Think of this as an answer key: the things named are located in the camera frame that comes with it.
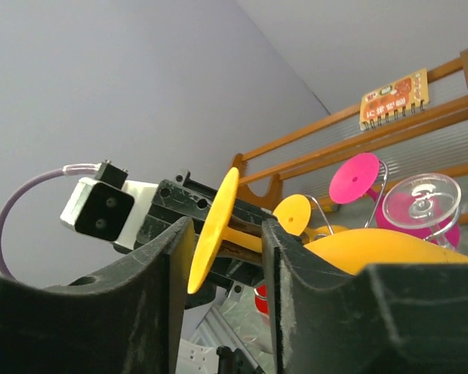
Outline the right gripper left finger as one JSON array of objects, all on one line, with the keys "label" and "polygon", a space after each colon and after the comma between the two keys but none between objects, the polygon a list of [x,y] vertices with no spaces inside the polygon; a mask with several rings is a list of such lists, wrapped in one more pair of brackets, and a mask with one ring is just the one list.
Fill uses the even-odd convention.
[{"label": "right gripper left finger", "polygon": [[66,286],[0,277],[0,373],[173,373],[193,222]]}]

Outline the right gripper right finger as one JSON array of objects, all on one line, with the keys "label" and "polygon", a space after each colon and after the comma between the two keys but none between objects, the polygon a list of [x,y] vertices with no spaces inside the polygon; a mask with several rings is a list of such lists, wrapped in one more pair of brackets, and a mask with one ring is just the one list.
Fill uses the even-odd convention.
[{"label": "right gripper right finger", "polygon": [[275,220],[261,229],[278,373],[468,373],[468,265],[348,275]]}]

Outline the orange wine glass front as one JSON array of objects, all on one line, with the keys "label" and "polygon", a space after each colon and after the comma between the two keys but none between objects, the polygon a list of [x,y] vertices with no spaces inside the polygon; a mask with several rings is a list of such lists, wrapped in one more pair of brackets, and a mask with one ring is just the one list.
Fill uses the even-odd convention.
[{"label": "orange wine glass front", "polygon": [[[242,254],[261,254],[261,237],[229,227],[239,186],[239,169],[230,168],[211,204],[198,238],[187,292],[196,293],[209,273],[224,241],[241,247]],[[419,238],[381,228],[341,231],[304,246],[326,263],[356,275],[370,264],[462,264],[468,256]]]}]

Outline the orange wine glass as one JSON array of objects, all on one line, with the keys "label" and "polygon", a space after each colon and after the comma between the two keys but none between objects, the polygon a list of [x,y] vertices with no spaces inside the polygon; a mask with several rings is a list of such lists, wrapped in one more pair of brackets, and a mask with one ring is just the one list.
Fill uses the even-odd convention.
[{"label": "orange wine glass", "polygon": [[278,223],[266,224],[264,234],[268,235],[270,231],[271,235],[279,241],[300,243],[300,235],[305,232],[310,222],[313,206],[317,207],[324,221],[324,228],[319,232],[313,230],[310,241],[303,246],[308,249],[312,248],[316,252],[320,247],[331,248],[349,244],[351,232],[349,230],[336,231],[320,203],[313,196],[301,194],[291,195],[276,206],[274,215]]},{"label": "orange wine glass", "polygon": [[[211,204],[198,238],[187,292],[196,293],[209,273],[224,241],[241,247],[242,254],[261,254],[261,237],[229,227],[239,186],[239,169],[230,168]],[[341,231],[304,246],[326,263],[356,275],[370,264],[462,264],[468,256],[419,238],[381,228]]]}]

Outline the pink wine glass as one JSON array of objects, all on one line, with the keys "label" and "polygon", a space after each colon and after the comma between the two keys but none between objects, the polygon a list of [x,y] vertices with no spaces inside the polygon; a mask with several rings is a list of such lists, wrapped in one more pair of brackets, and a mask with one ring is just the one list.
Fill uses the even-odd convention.
[{"label": "pink wine glass", "polygon": [[348,204],[363,196],[369,196],[374,201],[374,208],[365,226],[370,227],[375,222],[378,228],[397,231],[388,226],[382,214],[382,203],[390,189],[388,165],[373,153],[359,153],[347,160],[334,174],[328,189],[332,202]]}]

